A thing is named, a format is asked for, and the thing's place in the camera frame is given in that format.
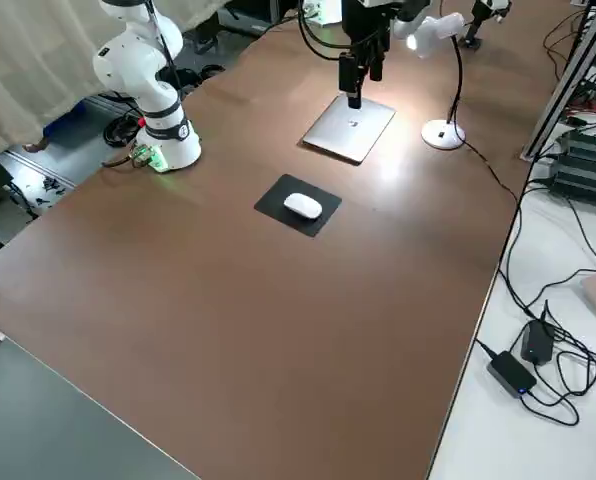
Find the laptop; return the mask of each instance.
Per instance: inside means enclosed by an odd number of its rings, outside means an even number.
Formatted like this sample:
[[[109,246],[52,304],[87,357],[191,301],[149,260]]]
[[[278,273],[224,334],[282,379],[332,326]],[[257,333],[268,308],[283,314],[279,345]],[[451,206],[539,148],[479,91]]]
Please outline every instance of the laptop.
[[[347,96],[338,95],[302,141],[360,164],[380,138],[396,111],[363,98],[362,108],[349,108]]]

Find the gray floor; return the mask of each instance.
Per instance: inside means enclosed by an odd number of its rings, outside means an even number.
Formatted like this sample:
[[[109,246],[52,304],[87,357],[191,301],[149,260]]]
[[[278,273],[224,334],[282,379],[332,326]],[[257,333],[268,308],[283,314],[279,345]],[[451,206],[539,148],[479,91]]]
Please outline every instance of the gray floor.
[[[177,64],[196,71],[210,63],[229,67],[251,42],[221,32],[218,46],[203,56],[186,42]],[[99,107],[96,99],[88,102],[86,114],[57,131],[44,152],[12,147],[0,155],[38,213],[52,208],[115,155],[101,134],[123,107]],[[46,176],[57,178],[65,192],[45,191]],[[29,220],[19,207],[3,201],[0,241],[10,241]],[[0,480],[195,478],[16,345],[0,345]]]
[[[0,480],[195,480],[59,376],[0,345]]]

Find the white mouse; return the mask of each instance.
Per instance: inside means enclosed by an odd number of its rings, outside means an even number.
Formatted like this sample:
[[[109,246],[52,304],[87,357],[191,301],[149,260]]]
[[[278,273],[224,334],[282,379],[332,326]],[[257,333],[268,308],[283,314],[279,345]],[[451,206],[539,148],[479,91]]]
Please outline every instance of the white mouse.
[[[292,193],[285,198],[285,207],[292,212],[297,213],[301,217],[308,218],[309,220],[317,219],[322,213],[322,205],[316,200],[302,193]]]

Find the person's foot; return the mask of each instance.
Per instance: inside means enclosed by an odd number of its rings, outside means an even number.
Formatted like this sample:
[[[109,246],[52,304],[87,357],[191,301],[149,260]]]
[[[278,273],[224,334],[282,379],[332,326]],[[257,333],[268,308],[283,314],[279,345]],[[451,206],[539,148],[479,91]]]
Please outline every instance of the person's foot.
[[[25,150],[25,152],[37,153],[47,148],[47,145],[49,145],[49,137],[42,137],[42,140],[40,140],[38,143],[23,145],[22,148]]]

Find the white curtain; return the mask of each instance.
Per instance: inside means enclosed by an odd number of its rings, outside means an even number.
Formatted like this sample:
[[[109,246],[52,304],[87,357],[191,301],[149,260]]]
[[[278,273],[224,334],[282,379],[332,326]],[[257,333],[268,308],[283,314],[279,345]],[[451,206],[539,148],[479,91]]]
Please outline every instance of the white curtain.
[[[227,0],[155,0],[181,30]],[[104,90],[91,58],[124,24],[97,0],[0,0],[0,152],[42,137],[47,124]]]

